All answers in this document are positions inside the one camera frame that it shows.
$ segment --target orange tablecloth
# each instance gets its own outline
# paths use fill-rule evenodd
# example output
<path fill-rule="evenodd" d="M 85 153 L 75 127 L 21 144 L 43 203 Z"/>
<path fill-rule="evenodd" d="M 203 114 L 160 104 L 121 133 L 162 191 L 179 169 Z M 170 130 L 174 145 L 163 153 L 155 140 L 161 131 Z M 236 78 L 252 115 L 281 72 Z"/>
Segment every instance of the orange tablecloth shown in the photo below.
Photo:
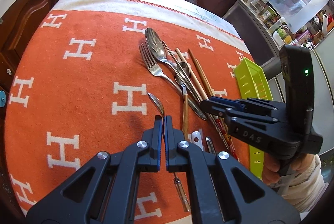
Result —
<path fill-rule="evenodd" d="M 137 8 L 135 15 L 99 10 L 94 5 L 119 2 Z M 149 7 L 151 18 L 138 12 Z M 174 24 L 164 14 L 184 22 Z M 174 127 L 181 128 L 182 98 L 165 80 L 145 68 L 138 44 L 152 27 L 167 45 L 185 53 L 191 48 L 216 95 L 239 98 L 233 66 L 243 56 L 244 43 L 232 34 L 193 16 L 138 0 L 61 0 L 31 39 L 17 69 L 5 121 L 8 170 L 24 213 L 99 151 L 116 153 L 140 140 L 158 113 L 146 92 L 156 95 Z M 193 66 L 190 57 L 187 60 Z M 165 66 L 163 71 L 173 79 Z M 200 130 L 225 150 L 213 126 L 190 109 L 189 131 Z M 234 139 L 241 163 L 249 166 L 248 146 Z M 143 173 L 136 223 L 190 223 L 165 171 Z M 185 174 L 180 178 L 186 187 Z"/>

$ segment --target sleeve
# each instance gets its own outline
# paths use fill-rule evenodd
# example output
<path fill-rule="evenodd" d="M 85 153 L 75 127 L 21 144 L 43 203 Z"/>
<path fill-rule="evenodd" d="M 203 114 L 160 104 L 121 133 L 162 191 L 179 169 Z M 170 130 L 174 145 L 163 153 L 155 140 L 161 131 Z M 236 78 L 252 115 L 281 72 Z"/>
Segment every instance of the sleeve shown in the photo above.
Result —
<path fill-rule="evenodd" d="M 320 167 L 320 158 L 315 155 L 308 170 L 296 176 L 286 194 L 282 195 L 300 213 L 310 211 L 328 186 L 321 175 Z"/>

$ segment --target yellow-green basket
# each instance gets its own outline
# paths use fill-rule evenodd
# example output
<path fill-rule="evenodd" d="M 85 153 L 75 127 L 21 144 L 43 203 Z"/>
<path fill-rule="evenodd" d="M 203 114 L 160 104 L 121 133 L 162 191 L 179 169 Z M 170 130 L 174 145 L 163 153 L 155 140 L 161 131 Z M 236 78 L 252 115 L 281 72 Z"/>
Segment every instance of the yellow-green basket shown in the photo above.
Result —
<path fill-rule="evenodd" d="M 234 69 L 242 99 L 258 98 L 273 100 L 267 79 L 262 68 L 244 57 Z M 261 179 L 264 153 L 249 146 L 250 171 Z"/>

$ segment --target screw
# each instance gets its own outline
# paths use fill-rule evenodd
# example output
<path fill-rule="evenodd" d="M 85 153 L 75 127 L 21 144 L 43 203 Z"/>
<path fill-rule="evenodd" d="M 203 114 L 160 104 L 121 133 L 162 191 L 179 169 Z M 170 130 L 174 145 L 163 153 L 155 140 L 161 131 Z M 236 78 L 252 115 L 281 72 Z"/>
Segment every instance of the screw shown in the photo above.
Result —
<path fill-rule="evenodd" d="M 108 157 L 108 153 L 107 152 L 99 152 L 97 154 L 98 159 L 106 159 Z"/>
<path fill-rule="evenodd" d="M 137 143 L 137 146 L 139 147 L 139 148 L 145 148 L 146 146 L 147 146 L 147 142 L 146 141 L 139 141 L 138 143 Z"/>
<path fill-rule="evenodd" d="M 181 148 L 188 148 L 188 147 L 189 147 L 189 142 L 186 141 L 186 140 L 180 141 L 180 142 L 179 142 L 179 146 L 180 146 Z"/>
<path fill-rule="evenodd" d="M 227 159 L 227 158 L 229 158 L 229 154 L 228 154 L 228 152 L 220 152 L 220 153 L 218 154 L 218 157 L 219 157 L 220 159 Z"/>

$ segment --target fork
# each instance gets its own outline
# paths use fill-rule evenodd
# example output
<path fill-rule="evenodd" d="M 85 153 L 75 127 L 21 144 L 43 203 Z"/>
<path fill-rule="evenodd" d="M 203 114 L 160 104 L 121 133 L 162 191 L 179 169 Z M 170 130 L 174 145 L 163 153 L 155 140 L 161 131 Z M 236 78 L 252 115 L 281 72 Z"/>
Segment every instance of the fork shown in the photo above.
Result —
<path fill-rule="evenodd" d="M 148 69 L 148 71 L 153 75 L 153 76 L 158 76 L 161 78 L 164 78 L 165 80 L 167 80 L 168 82 L 170 82 L 178 91 L 178 93 L 180 95 L 182 95 L 182 90 L 181 88 L 175 84 L 172 79 L 170 79 L 167 75 L 165 75 L 162 71 L 162 68 L 157 64 L 157 62 L 155 61 L 153 55 L 151 54 L 150 50 L 148 49 L 146 43 L 143 44 L 141 43 L 139 45 L 139 50 L 140 50 L 140 54 L 142 55 L 142 59 L 143 62 L 146 66 L 146 68 Z M 203 120 L 207 120 L 206 116 L 204 115 L 204 113 L 199 109 L 199 106 L 197 104 L 195 104 L 195 102 L 192 99 L 189 99 L 188 101 L 189 106 L 193 109 L 193 111 Z"/>

